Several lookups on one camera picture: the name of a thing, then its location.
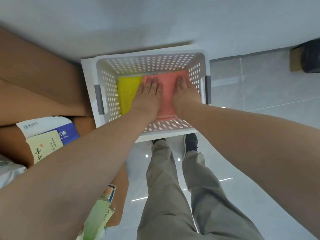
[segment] forearm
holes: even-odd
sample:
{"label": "forearm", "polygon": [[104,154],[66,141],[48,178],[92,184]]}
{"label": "forearm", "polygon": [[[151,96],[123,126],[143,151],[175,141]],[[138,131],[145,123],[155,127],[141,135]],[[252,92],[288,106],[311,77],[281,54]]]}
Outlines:
{"label": "forearm", "polygon": [[320,130],[273,116],[204,104],[188,106],[183,119],[320,237]]}
{"label": "forearm", "polygon": [[[2,237],[75,239],[148,123],[149,118],[131,111],[60,148],[4,187]],[[16,231],[13,219],[28,221]]]}

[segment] gray pants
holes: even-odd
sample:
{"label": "gray pants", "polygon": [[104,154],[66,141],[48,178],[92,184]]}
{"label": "gray pants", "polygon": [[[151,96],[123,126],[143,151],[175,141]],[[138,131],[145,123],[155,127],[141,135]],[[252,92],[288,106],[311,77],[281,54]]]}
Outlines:
{"label": "gray pants", "polygon": [[146,173],[149,196],[138,227],[138,240],[263,239],[256,226],[225,196],[219,180],[205,166],[203,154],[190,151],[182,162],[191,192],[191,208],[182,192],[173,154],[164,140],[152,147]]}

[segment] gray basket handle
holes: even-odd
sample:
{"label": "gray basket handle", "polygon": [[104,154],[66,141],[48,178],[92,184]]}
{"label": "gray basket handle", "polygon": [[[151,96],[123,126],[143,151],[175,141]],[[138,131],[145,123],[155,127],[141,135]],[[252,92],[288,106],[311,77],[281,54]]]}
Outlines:
{"label": "gray basket handle", "polygon": [[102,101],[102,94],[101,94],[101,86],[94,85],[94,91],[96,92],[96,99],[98,105],[98,112],[100,115],[104,115],[104,108],[103,108],[103,101]]}
{"label": "gray basket handle", "polygon": [[211,104],[211,76],[204,77],[205,104]]}

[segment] black sneaker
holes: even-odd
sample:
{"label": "black sneaker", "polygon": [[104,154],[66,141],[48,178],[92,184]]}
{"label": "black sneaker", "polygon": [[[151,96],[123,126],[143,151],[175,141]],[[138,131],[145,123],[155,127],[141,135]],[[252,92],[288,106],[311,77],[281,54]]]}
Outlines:
{"label": "black sneaker", "polygon": [[159,140],[164,140],[164,141],[166,141],[166,139],[165,138],[161,138],[161,139],[155,139],[155,140],[152,140],[152,144],[154,145],[157,141],[159,141]]}
{"label": "black sneaker", "polygon": [[183,144],[185,149],[183,156],[185,156],[187,152],[198,151],[198,138],[195,133],[184,135]]}

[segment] yellow cloth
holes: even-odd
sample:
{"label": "yellow cloth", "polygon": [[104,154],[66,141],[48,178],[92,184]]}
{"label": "yellow cloth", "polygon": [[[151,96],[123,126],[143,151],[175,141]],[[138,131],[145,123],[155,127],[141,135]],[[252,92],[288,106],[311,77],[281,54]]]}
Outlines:
{"label": "yellow cloth", "polygon": [[117,86],[121,115],[129,112],[141,81],[142,76],[119,77]]}

